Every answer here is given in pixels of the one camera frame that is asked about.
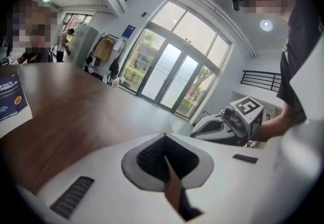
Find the brown tabletop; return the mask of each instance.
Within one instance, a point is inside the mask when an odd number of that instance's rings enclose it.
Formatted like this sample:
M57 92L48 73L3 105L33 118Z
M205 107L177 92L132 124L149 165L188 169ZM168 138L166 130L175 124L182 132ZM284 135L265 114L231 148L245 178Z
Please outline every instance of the brown tabletop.
M33 119L0 139L16 181L36 193L85 155L139 136L172 132L170 113L68 63L18 68Z

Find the round ceiling light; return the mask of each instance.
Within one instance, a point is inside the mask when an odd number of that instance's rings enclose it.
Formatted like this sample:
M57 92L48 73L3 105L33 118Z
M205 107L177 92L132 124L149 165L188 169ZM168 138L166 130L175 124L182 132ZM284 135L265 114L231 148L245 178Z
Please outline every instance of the round ceiling light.
M264 30L264 31L270 31L272 30L272 23L269 20L262 20L260 22L260 27Z

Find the yellow circle on book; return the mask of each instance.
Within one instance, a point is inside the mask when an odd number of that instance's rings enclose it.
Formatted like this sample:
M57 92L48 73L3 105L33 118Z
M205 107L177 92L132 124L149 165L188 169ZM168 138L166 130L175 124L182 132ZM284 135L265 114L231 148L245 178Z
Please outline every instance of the yellow circle on book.
M15 104L18 105L20 102L21 102L21 96L18 96L18 97L15 99Z

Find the double door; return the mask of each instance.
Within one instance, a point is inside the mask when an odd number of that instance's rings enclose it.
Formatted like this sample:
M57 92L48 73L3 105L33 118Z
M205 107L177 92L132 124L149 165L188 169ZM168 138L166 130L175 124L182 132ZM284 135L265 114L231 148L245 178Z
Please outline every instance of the double door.
M174 113L200 71L188 45L165 42L139 86L137 95Z

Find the blue sign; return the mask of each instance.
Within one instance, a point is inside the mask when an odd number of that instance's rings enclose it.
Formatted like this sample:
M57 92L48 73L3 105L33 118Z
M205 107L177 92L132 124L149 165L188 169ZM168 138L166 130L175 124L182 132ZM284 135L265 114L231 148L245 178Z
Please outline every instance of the blue sign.
M135 27L128 25L128 27L123 32L122 36L129 39L131 34L134 32L134 30L135 30Z
M11 77L0 79L0 123L27 107L18 71Z

